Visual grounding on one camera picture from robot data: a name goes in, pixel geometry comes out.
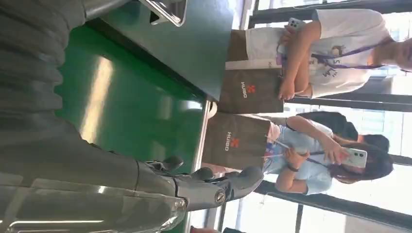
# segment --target phone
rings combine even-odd
[[[288,26],[294,28],[295,31],[299,30],[305,24],[306,24],[305,22],[298,20],[296,18],[290,18],[288,22]],[[285,45],[279,45],[279,47],[277,48],[277,51],[280,53],[286,54],[287,48]]]
[[[358,150],[353,148],[345,148],[349,154],[349,157],[342,161],[342,164],[355,166],[355,167],[366,167],[366,160],[368,158],[368,152],[364,150]]]

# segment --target purple lanyard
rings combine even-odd
[[[357,54],[357,53],[360,53],[360,52],[363,52],[363,51],[371,50],[371,49],[376,48],[376,47],[378,47],[378,46],[380,46],[380,45],[387,44],[387,43],[389,43],[389,42],[390,42],[390,40],[383,41],[383,42],[379,42],[379,43],[377,43],[377,44],[375,44],[375,45],[362,47],[362,48],[357,49],[357,50],[352,50],[352,51],[350,51],[350,52],[344,53],[344,54],[339,55],[339,56],[329,56],[329,55],[321,55],[321,54],[312,54],[312,57],[318,59],[318,61],[319,61],[320,63],[323,63],[323,64],[325,64],[325,65],[328,65],[328,66],[330,66],[330,67],[333,68],[333,69],[350,69],[350,68],[353,68],[353,69],[375,69],[375,68],[382,67],[382,65],[379,65],[379,66],[352,66],[352,67],[348,67],[348,66],[345,66],[345,65],[335,65],[335,64],[331,64],[331,63],[329,63],[328,59],[336,59],[336,58],[341,58],[341,57],[350,56],[350,55]]]

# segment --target dark hair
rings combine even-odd
[[[366,168],[364,172],[355,173],[346,170],[340,165],[330,165],[329,171],[332,177],[343,180],[343,183],[354,183],[357,181],[370,181],[389,175],[394,169],[394,163],[389,154],[378,147],[365,143],[352,142],[342,145],[347,148],[365,150],[368,152]]]
[[[389,152],[389,139],[380,134],[366,134],[363,136],[363,142],[379,149]]]

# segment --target shopping bag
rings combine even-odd
[[[278,99],[281,69],[226,70],[218,111],[232,114],[283,112]]]
[[[217,113],[209,119],[202,162],[243,170],[263,167],[270,121]]]

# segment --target white t-shirt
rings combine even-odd
[[[314,19],[321,24],[320,40],[311,45],[312,54],[340,55],[375,45],[389,37],[385,21],[379,12],[365,9],[316,10]],[[255,28],[246,31],[249,60],[274,59],[279,62],[277,45],[284,29]],[[372,50],[331,59],[331,64],[362,66],[367,64]],[[337,69],[309,60],[309,83],[312,98],[350,92],[362,87],[370,75],[365,69]]]

